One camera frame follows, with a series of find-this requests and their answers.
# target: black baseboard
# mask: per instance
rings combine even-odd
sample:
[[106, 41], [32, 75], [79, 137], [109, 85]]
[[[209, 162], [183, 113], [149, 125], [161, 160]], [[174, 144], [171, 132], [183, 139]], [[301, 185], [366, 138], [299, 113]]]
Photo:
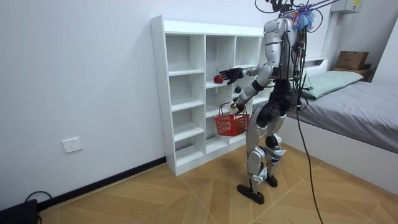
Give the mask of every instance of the black baseboard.
[[58, 205], [58, 204], [60, 204], [62, 202], [66, 202], [67, 200], [73, 199], [75, 197], [79, 197], [79, 196], [81, 196], [83, 194], [87, 194], [88, 192], [91, 192], [93, 190], [100, 189], [100, 188], [105, 187], [105, 186], [107, 186], [109, 184], [112, 184], [112, 183], [115, 183], [115, 182], [117, 182], [119, 180], [123, 180], [123, 179], [125, 179], [127, 177], [130, 177], [130, 176], [132, 176], [134, 174], [138, 174], [138, 173], [140, 173], [142, 171], [145, 171], [147, 169], [153, 168], [153, 167], [155, 167], [157, 165], [161, 165], [161, 164], [163, 164], [165, 162], [166, 162], [166, 157], [161, 157], [161, 158], [156, 159], [154, 161], [147, 162], [147, 163], [145, 163], [145, 164], [143, 164], [141, 166], [137, 166], [135, 168], [126, 170], [126, 171], [121, 172], [119, 174], [116, 174], [116, 175], [113, 175], [111, 177], [105, 178], [103, 180], [99, 180], [99, 181], [97, 181], [95, 183], [86, 185], [84, 187], [80, 187], [79, 189], [72, 190], [71, 192], [67, 192], [65, 194], [61, 194], [61, 195], [56, 196], [54, 198], [51, 198], [51, 199], [45, 200], [43, 202], [40, 202], [40, 203], [37, 204], [37, 209], [38, 209], [39, 212], [41, 212], [42, 210], [45, 210], [45, 209], [47, 209], [47, 208], [49, 208], [51, 206]]

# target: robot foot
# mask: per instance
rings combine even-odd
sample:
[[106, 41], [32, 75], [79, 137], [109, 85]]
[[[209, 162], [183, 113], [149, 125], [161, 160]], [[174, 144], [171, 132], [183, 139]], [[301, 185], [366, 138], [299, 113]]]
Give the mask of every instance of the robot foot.
[[278, 180], [274, 176], [267, 177], [266, 182], [271, 187], [278, 187]]
[[236, 189], [239, 193], [243, 194], [245, 197], [250, 198], [251, 200], [257, 202], [259, 205], [264, 204], [265, 199], [262, 193], [257, 192], [257, 194], [253, 193], [251, 187], [246, 187], [245, 185], [239, 184]]

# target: white cubby shelf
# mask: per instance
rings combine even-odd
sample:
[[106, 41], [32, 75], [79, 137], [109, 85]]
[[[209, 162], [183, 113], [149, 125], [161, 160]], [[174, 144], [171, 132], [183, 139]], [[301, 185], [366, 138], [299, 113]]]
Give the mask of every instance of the white cubby shelf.
[[[234, 88], [239, 85], [244, 90], [255, 77], [233, 85], [213, 80], [222, 70], [265, 63], [262, 28], [168, 21], [158, 16], [151, 20], [151, 31], [165, 155], [174, 174], [245, 145], [246, 133], [218, 135], [214, 118], [221, 104], [237, 96]], [[269, 91], [255, 96], [246, 105], [248, 113], [265, 103], [268, 95]], [[227, 106], [223, 113], [229, 113]]]

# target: black cable on floor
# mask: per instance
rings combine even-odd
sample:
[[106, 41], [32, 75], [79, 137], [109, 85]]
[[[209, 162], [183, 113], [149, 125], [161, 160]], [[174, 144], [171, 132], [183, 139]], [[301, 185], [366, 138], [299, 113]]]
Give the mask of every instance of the black cable on floor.
[[[29, 200], [29, 198], [30, 198], [33, 194], [37, 194], [37, 193], [43, 193], [43, 194], [48, 195], [48, 196], [50, 197], [50, 199], [52, 198], [52, 196], [51, 196], [48, 192], [45, 192], [45, 191], [42, 191], [42, 190], [38, 190], [38, 191], [36, 191], [36, 192], [31, 193], [31, 194], [26, 198], [25, 202], [27, 202], [27, 201]], [[43, 219], [42, 219], [42, 217], [40, 217], [40, 215], [37, 215], [37, 219], [38, 219], [38, 221], [39, 221], [39, 224], [42, 224], [42, 223], [43, 223]]]
[[42, 219], [42, 217], [40, 217], [39, 215], [37, 216], [37, 219], [39, 220], [39, 224], [42, 224], [42, 223], [43, 223], [43, 219]]
[[313, 202], [315, 204], [315, 208], [317, 209], [319, 220], [323, 224], [323, 220], [322, 220], [322, 217], [321, 217], [321, 213], [319, 212], [319, 209], [318, 209], [318, 204], [317, 204], [317, 200], [315, 198], [315, 192], [314, 192], [314, 189], [313, 189], [311, 158], [310, 158], [310, 154], [308, 153], [307, 146], [305, 145], [304, 135], [303, 135], [303, 132], [301, 130], [301, 125], [300, 125], [299, 110], [297, 108], [296, 108], [296, 117], [297, 117], [298, 130], [300, 131], [301, 140], [303, 141], [305, 153], [307, 153], [307, 157], [308, 157], [308, 164], [310, 166], [310, 181], [311, 181], [311, 190], [312, 190]]

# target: humanoid robot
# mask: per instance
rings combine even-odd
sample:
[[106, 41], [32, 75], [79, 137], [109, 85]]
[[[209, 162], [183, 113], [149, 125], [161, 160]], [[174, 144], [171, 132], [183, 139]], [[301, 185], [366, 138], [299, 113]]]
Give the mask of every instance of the humanoid robot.
[[[249, 176], [249, 187], [238, 185], [237, 190], [244, 196], [251, 198], [258, 204], [264, 203], [264, 196], [259, 192], [259, 185], [266, 181], [271, 187], [277, 187], [278, 182], [275, 167], [285, 150], [281, 149], [282, 139], [277, 132], [282, 126], [288, 111], [299, 108], [301, 102], [298, 91], [291, 88], [290, 81], [301, 78], [303, 66], [298, 66], [299, 61], [305, 58], [306, 41], [303, 32], [294, 27], [293, 13], [309, 10], [317, 4], [299, 5], [296, 10], [293, 0], [291, 4], [281, 5], [281, 1], [271, 0], [274, 11], [280, 11], [277, 19], [264, 25], [264, 40], [266, 48], [267, 63], [252, 68], [231, 68], [221, 71], [228, 84], [234, 83], [244, 76], [256, 77], [240, 95], [231, 103], [231, 113], [237, 114], [243, 111], [244, 105], [256, 94], [274, 82], [269, 101], [256, 107], [249, 121], [246, 133], [247, 147], [247, 172]], [[266, 147], [259, 146], [259, 141], [266, 135]]]

